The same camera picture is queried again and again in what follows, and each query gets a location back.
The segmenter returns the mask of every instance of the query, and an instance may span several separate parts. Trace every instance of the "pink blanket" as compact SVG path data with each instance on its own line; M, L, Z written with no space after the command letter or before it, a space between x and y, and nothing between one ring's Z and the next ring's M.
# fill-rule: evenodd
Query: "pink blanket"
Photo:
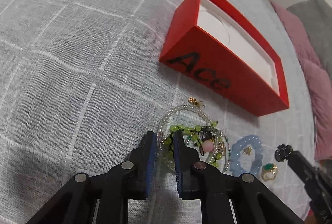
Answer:
M271 3L289 35L302 67L316 117L315 160L332 159L332 87L327 72L315 54L297 16Z

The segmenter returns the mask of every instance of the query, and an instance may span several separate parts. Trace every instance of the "blue bead bracelet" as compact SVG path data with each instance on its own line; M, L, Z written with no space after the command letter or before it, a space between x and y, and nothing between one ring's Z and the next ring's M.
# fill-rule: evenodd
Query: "blue bead bracelet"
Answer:
M259 140L259 137L256 135L248 135L243 137L242 139L239 139L232 146L231 162L229 170L232 172L233 176L239 177L241 174L248 172L241 167L239 159L241 157L241 152L243 151L243 149L245 149L249 145L251 145L251 147L255 150L255 159L251 164L251 169L249 173L255 176L258 174L259 169L263 164L262 163L263 156L261 154L263 149L261 146L261 141Z

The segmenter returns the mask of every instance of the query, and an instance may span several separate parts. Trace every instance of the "box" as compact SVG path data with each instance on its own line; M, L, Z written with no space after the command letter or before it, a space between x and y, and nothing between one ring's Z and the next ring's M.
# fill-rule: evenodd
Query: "box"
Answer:
M279 56L227 0L184 0L159 61L256 116L289 108Z

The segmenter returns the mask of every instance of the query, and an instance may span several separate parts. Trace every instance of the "gold ring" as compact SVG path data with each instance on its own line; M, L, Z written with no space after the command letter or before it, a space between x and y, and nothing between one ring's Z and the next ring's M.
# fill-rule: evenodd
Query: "gold ring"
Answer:
M274 180L277 174L278 174L278 167L273 163L268 163L262 167L262 179L264 181Z

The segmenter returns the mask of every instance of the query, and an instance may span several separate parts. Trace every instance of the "silver screw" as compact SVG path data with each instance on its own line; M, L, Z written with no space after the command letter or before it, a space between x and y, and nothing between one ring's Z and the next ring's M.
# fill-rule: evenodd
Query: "silver screw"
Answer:
M247 183L251 183L254 181L254 176L252 174L243 174L242 175L242 180L247 182Z
M86 175L85 174L77 174L75 176L75 181L80 183L80 182L84 182L86 180Z
M122 169L131 169L134 167L134 163L130 161L123 162L121 165Z
M197 161L195 164L194 164L194 167L196 169L205 169L207 166L207 164L203 161Z

